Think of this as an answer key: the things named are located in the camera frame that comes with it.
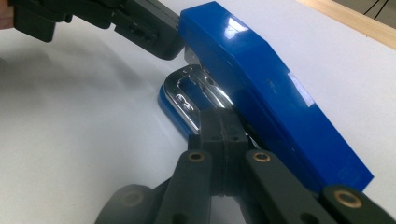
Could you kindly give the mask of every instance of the wooden edge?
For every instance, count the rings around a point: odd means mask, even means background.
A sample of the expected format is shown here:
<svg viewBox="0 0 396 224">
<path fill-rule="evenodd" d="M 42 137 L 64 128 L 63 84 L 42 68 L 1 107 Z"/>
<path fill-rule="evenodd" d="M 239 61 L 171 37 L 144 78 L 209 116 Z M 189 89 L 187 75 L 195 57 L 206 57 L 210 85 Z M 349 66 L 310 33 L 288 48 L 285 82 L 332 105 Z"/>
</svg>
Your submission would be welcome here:
<svg viewBox="0 0 396 224">
<path fill-rule="evenodd" d="M 313 9 L 396 49 L 396 29 L 375 21 L 332 0 L 297 0 Z"/>
</svg>

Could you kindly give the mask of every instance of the blue stapler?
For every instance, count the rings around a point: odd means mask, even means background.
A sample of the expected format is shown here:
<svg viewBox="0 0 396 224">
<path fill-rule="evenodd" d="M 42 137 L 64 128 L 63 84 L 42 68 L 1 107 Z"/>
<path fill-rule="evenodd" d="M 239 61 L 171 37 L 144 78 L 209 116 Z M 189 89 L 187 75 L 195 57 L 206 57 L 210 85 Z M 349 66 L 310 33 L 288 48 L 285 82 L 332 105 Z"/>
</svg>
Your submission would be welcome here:
<svg viewBox="0 0 396 224">
<path fill-rule="evenodd" d="M 217 3 L 182 11 L 179 33 L 189 66 L 164 82 L 159 102 L 184 137 L 199 112 L 233 108 L 253 139 L 304 185 L 363 190 L 373 176 L 270 45 Z"/>
</svg>

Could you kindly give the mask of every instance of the white surface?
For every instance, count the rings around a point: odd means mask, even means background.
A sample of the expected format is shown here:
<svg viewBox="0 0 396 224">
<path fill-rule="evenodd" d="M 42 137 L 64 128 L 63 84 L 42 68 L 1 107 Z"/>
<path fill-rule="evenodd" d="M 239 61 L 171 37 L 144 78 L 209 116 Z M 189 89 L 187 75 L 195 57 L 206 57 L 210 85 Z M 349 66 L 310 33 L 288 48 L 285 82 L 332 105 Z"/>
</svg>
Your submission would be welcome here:
<svg viewBox="0 0 396 224">
<path fill-rule="evenodd" d="M 219 2 L 299 78 L 374 173 L 365 193 L 396 217 L 396 51 L 293 0 Z M 50 44 L 1 31 L 0 223 L 93 223 L 117 189 L 168 178 L 187 144 L 157 94 L 184 65 L 80 20 Z M 243 223 L 230 200 L 213 209 L 212 223 Z"/>
</svg>

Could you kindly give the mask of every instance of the screw hole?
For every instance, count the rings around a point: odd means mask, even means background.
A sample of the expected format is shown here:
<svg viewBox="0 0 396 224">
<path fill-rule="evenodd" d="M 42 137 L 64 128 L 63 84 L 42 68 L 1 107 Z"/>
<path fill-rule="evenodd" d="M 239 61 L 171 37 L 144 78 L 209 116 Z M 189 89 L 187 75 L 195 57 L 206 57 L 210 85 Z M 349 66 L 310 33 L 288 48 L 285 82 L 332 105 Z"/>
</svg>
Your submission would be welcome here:
<svg viewBox="0 0 396 224">
<path fill-rule="evenodd" d="M 308 213 L 302 213 L 300 215 L 300 220 L 304 223 L 304 224 L 319 224 L 319 221 L 316 217 L 314 217 L 311 214 Z"/>
<path fill-rule="evenodd" d="M 271 160 L 270 155 L 264 152 L 257 152 L 253 155 L 254 160 L 260 161 L 260 162 L 267 162 Z"/>
<path fill-rule="evenodd" d="M 144 195 L 140 191 L 130 191 L 121 198 L 122 204 L 127 207 L 135 207 L 143 202 Z"/>
<path fill-rule="evenodd" d="M 189 219 L 184 214 L 178 213 L 172 216 L 172 224 L 187 224 L 188 220 Z"/>
<path fill-rule="evenodd" d="M 205 158 L 204 154 L 202 154 L 202 153 L 200 153 L 200 152 L 192 152 L 192 153 L 189 155 L 190 161 L 195 161 L 195 162 L 203 161 L 204 158 Z"/>
<path fill-rule="evenodd" d="M 358 198 L 355 194 L 346 191 L 346 190 L 337 190 L 334 193 L 334 197 L 343 206 L 350 208 L 360 208 L 362 206 L 361 199 Z"/>
</svg>

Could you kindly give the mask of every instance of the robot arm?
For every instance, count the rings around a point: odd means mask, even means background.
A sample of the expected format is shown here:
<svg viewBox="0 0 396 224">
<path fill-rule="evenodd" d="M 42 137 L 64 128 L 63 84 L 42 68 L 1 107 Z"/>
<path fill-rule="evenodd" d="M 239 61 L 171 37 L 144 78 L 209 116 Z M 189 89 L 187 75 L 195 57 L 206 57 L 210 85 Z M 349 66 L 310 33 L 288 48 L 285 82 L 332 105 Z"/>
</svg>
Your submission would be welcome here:
<svg viewBox="0 0 396 224">
<path fill-rule="evenodd" d="M 52 40 L 56 22 L 73 16 L 115 31 L 164 60 L 174 59 L 184 42 L 177 33 L 178 15 L 155 0 L 10 0 L 17 30 L 45 42 Z"/>
</svg>

